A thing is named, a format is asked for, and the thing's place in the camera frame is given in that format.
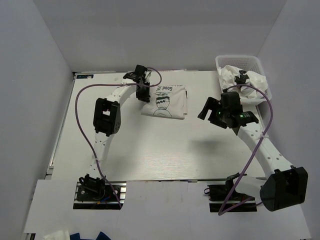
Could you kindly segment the white green Charlie Brown shirt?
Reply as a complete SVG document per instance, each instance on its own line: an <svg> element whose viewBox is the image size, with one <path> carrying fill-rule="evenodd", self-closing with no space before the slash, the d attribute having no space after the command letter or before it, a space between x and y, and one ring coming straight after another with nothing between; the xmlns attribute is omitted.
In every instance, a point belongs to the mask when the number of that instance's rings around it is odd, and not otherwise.
<svg viewBox="0 0 320 240"><path fill-rule="evenodd" d="M141 113L147 116L183 120L188 114L188 93L184 85L159 85L150 91L150 102Z"/></svg>

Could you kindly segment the white t shirt black print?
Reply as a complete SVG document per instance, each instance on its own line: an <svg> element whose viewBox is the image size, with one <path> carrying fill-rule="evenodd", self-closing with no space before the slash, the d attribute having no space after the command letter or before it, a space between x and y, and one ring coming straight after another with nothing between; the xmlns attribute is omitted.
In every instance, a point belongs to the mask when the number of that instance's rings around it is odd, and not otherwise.
<svg viewBox="0 0 320 240"><path fill-rule="evenodd" d="M219 67L217 69L217 72L220 81L220 87L222 88L222 90L227 89L231 86L240 85L230 88L229 90L237 92L241 99L262 99L263 95L255 89L259 89L264 94L267 94L269 86L267 83L267 78L264 75L251 70L245 71L241 68L231 65Z"/></svg>

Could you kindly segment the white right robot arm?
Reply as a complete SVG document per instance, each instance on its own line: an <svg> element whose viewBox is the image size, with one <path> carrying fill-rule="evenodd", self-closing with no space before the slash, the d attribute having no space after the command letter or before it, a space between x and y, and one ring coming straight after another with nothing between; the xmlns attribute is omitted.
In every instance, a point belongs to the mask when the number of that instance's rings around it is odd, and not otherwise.
<svg viewBox="0 0 320 240"><path fill-rule="evenodd" d="M233 210L251 199L274 212L304 203L308 173L295 167L273 145L251 111L244 111L237 92L223 92L220 99L208 97L198 118L223 129L232 129L251 150L241 172L226 178L225 199L219 215Z"/></svg>

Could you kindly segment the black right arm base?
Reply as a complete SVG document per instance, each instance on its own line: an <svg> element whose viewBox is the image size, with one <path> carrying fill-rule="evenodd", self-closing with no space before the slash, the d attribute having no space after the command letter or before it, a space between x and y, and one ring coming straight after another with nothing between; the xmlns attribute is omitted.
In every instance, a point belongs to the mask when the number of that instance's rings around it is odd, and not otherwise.
<svg viewBox="0 0 320 240"><path fill-rule="evenodd" d="M218 213L225 198L230 192L233 186L233 180L227 179L222 181L210 181L203 190L203 194L208 197L209 200L209 211L211 213ZM238 193L234 191L230 198L228 199L224 210L233 207L234 205L248 199L242 205L230 210L232 213L249 213L257 212L257 203L254 197L248 196L243 193Z"/></svg>

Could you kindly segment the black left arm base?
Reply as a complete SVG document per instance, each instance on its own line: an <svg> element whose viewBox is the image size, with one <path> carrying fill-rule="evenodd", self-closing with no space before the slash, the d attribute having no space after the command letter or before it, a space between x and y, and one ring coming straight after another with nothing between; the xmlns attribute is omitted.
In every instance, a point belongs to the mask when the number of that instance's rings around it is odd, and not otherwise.
<svg viewBox="0 0 320 240"><path fill-rule="evenodd" d="M80 177L74 195L74 210L120 210L125 202L127 184L116 182L112 185L103 179Z"/></svg>

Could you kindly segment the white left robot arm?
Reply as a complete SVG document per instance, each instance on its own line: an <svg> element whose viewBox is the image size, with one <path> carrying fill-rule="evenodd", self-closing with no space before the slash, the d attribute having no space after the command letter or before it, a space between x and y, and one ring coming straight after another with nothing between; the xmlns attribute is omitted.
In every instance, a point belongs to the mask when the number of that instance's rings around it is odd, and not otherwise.
<svg viewBox="0 0 320 240"><path fill-rule="evenodd" d="M147 72L151 70L137 65L133 72L126 73L124 83L117 87L106 98L98 98L95 102L93 126L95 131L94 154L88 174L92 178L101 179L99 167L107 160L114 135L121 127L121 106L135 94L139 101L150 102L150 82Z"/></svg>

